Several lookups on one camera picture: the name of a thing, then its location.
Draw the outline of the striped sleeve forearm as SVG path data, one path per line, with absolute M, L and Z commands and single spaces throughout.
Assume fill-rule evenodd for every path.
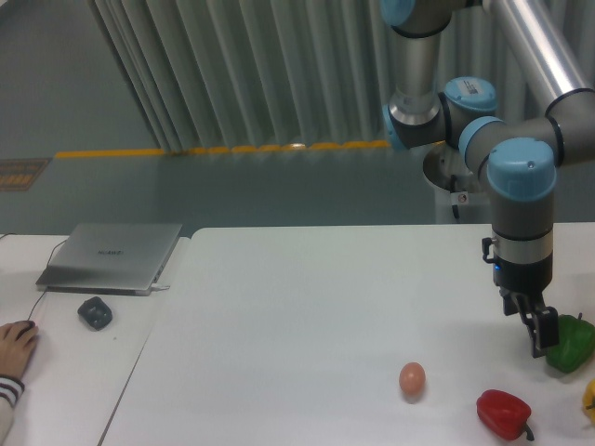
M 4 443 L 7 434 L 12 428 L 14 421 L 15 406 L 22 396 L 25 386 L 18 379 L 2 374 L 0 377 L 1 384 L 1 415 L 0 415 L 0 436 L 1 443 Z

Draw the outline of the person's hand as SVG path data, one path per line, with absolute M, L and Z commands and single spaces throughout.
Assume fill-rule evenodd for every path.
M 1 374 L 19 380 L 25 374 L 38 339 L 37 326 L 20 339 L 17 338 L 25 325 L 25 321 L 16 321 L 1 326 Z

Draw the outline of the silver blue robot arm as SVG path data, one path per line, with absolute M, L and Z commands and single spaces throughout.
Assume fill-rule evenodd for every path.
M 557 170 L 594 157 L 594 89 L 540 1 L 485 1 L 542 116 L 509 125 L 495 116 L 496 92 L 475 77 L 436 85 L 441 34 L 465 1 L 383 1 L 397 34 L 401 72 L 383 109 L 393 148 L 444 141 L 488 195 L 492 233 L 482 241 L 506 315 L 519 315 L 534 357 L 559 342 L 558 314 L 545 304 L 552 278 Z

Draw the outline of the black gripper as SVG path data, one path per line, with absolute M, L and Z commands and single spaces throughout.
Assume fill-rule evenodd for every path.
M 493 266 L 495 285 L 500 288 L 503 313 L 519 312 L 531 340 L 533 358 L 547 355 L 559 345 L 559 315 L 545 305 L 541 293 L 552 280 L 553 237 L 514 241 L 500 236 L 482 239 L 483 261 Z

